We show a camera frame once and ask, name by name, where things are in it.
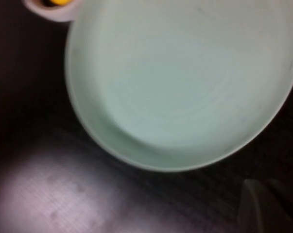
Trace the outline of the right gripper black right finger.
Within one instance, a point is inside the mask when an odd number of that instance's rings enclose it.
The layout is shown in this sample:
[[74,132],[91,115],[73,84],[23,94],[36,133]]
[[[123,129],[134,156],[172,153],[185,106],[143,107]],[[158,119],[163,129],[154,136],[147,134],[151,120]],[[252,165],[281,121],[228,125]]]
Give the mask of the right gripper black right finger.
[[293,221],[293,189],[276,179],[266,180],[266,186],[271,190],[281,207]]

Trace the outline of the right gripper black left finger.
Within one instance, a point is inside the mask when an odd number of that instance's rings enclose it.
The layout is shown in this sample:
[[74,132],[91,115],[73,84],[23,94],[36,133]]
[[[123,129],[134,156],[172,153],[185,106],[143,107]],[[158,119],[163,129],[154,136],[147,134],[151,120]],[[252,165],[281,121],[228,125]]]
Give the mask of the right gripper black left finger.
[[238,210],[241,233],[293,233],[293,221],[266,186],[266,181],[246,179]]

